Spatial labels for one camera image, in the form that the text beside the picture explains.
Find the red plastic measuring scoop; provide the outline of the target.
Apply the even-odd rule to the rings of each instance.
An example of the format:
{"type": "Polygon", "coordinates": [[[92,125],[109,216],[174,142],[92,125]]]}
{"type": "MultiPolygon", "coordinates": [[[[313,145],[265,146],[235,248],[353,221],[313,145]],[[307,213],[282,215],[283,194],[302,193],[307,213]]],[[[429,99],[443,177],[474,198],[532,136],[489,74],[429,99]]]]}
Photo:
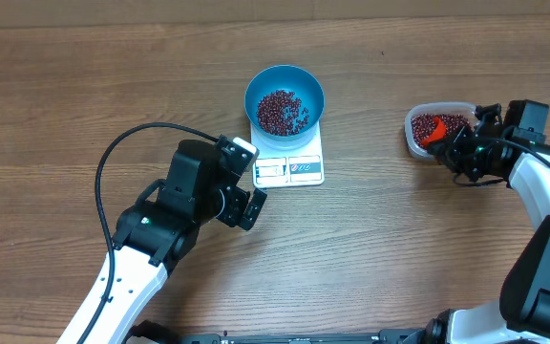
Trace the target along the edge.
{"type": "Polygon", "coordinates": [[[430,143],[443,139],[446,134],[447,126],[442,117],[433,116],[425,118],[422,123],[419,143],[423,148],[426,148],[430,143]]]}

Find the white digital kitchen scale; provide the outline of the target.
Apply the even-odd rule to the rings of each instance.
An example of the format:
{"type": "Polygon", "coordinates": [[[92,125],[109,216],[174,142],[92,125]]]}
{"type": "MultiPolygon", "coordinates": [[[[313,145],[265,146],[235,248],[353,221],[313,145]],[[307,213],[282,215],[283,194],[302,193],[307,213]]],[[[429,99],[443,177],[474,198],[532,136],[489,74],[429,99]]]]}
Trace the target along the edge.
{"type": "Polygon", "coordinates": [[[294,140],[270,137],[255,126],[250,133],[251,143],[260,151],[251,169],[255,187],[314,186],[325,181],[319,122],[294,140]]]}

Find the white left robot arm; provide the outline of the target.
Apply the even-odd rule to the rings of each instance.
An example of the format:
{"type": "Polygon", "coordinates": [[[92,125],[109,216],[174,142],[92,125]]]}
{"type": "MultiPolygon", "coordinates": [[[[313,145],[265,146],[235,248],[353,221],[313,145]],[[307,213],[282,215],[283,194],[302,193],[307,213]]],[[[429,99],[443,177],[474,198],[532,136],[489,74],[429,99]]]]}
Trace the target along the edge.
{"type": "Polygon", "coordinates": [[[260,151],[241,138],[183,140],[168,175],[152,182],[117,222],[95,282],[62,343],[121,343],[139,314],[216,219],[251,229],[266,199],[237,183],[260,151]]]}

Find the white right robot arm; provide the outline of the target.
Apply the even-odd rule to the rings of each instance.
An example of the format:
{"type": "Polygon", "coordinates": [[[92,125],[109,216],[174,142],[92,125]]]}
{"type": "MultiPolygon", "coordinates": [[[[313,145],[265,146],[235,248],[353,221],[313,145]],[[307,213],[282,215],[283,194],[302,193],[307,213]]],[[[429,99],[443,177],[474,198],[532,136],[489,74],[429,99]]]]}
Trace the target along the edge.
{"type": "Polygon", "coordinates": [[[478,106],[474,128],[426,143],[427,151],[467,186],[506,183],[535,230],[505,278],[498,300],[431,320],[418,343],[550,343],[550,145],[548,105],[513,100],[506,109],[478,106]]]}

